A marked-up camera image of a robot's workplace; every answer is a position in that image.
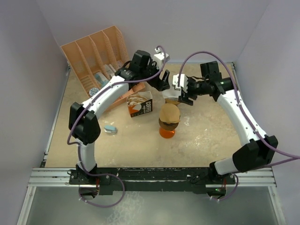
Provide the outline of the white paper coffee filter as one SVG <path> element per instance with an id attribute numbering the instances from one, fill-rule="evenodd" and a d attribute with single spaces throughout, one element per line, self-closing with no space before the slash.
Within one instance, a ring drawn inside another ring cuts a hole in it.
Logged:
<path id="1" fill-rule="evenodd" d="M 170 89 L 162 91 L 163 98 L 169 99 L 172 101 L 177 101 L 180 95 L 181 95 L 181 91 L 176 90 L 174 87 L 171 87 Z"/>

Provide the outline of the brown paper coffee filter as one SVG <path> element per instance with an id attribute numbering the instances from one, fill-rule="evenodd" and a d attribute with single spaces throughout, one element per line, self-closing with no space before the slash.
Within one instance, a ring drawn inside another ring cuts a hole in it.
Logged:
<path id="1" fill-rule="evenodd" d="M 160 109 L 159 119 L 165 123 L 179 123 L 180 110 L 174 104 L 165 103 Z"/>

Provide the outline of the coffee filter box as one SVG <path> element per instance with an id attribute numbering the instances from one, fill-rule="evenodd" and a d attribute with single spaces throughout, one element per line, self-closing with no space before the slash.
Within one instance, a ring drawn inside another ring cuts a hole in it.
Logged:
<path id="1" fill-rule="evenodd" d="M 153 96 L 150 91 L 137 92 L 127 97 L 130 117 L 136 117 L 153 111 Z"/>

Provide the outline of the blue ribbed coffee dripper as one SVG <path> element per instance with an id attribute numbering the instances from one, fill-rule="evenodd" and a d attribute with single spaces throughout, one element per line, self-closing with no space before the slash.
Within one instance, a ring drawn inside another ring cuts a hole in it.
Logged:
<path id="1" fill-rule="evenodd" d="M 167 130 L 167 131 L 173 131 L 177 128 L 179 125 L 180 119 L 178 119 L 176 122 L 163 122 L 160 118 L 158 119 L 159 125 L 162 129 Z"/>

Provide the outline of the wooden ring stand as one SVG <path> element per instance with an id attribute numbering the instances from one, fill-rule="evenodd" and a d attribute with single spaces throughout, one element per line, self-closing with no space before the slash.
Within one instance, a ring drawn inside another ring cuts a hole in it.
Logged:
<path id="1" fill-rule="evenodd" d="M 169 103 L 169 104 L 173 104 L 173 105 L 178 105 L 178 104 L 180 104 L 180 102 L 178 101 L 178 99 L 171 99 L 171 98 L 166 98 L 166 99 L 165 99 L 165 102 L 166 102 L 166 103 Z"/>

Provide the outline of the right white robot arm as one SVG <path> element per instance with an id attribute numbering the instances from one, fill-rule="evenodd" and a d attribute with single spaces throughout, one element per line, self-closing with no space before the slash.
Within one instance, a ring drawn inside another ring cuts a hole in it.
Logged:
<path id="1" fill-rule="evenodd" d="M 179 102 L 193 105 L 198 96 L 209 95 L 227 113 L 235 128 L 241 148 L 231 157 L 210 163 L 209 180 L 220 183 L 230 173 L 248 172 L 269 165 L 278 146 L 275 136 L 269 136 L 257 124 L 245 106 L 232 80 L 223 78 L 216 61 L 200 65 L 201 79 L 184 74 L 174 75 L 172 85 L 180 91 Z"/>

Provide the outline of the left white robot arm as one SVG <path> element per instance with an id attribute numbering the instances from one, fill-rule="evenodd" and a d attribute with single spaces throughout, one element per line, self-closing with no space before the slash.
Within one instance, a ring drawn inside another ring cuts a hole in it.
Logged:
<path id="1" fill-rule="evenodd" d="M 146 51 L 137 50 L 131 61 L 118 69 L 112 79 L 94 96 L 70 107 L 68 128 L 70 133 L 67 144 L 77 145 L 78 162 L 76 168 L 80 179 L 86 184 L 96 180 L 97 163 L 95 160 L 95 141 L 101 133 L 98 119 L 119 97 L 134 85 L 147 82 L 158 91 L 170 88 L 168 73 L 159 78 L 169 55 L 162 46 L 157 46 L 156 53 L 150 55 Z"/>

